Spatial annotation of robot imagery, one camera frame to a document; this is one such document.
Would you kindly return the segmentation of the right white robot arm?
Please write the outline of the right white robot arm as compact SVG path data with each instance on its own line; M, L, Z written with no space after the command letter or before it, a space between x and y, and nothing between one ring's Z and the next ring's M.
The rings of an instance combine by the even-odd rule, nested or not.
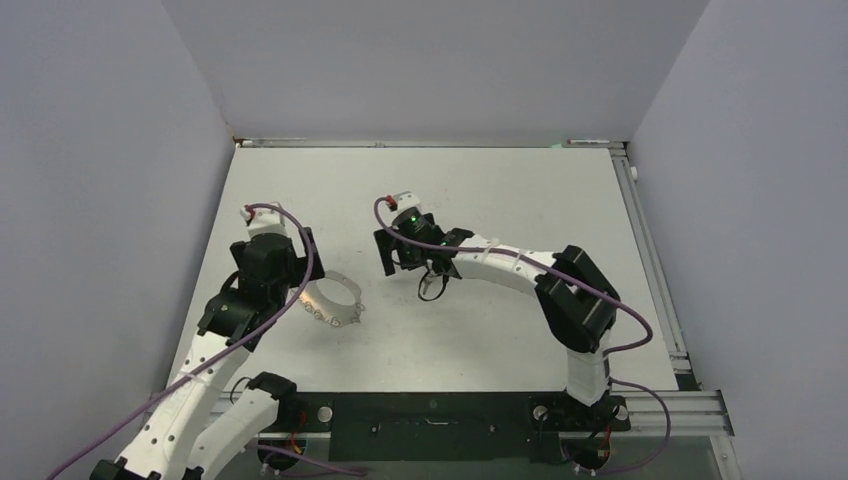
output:
M523 250L469 230L442 230L412 208L373 234L386 275L424 269L443 280L481 280L534 297L548 328L567 352L567 419L589 428L605 413L609 380L605 351L620 297L588 254Z

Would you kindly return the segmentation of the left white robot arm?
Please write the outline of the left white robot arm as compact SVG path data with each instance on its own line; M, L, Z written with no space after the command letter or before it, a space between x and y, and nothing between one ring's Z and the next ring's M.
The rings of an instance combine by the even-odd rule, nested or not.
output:
M289 294L323 278L310 228L299 229L297 255L282 225L252 222L249 238L230 246L235 271L208 300L178 375L149 406L150 416L114 460L101 460L93 479L209 479L262 428L289 428L298 403L294 384L265 372L237 401L235 417L208 417L224 388L255 351L272 320L290 309Z

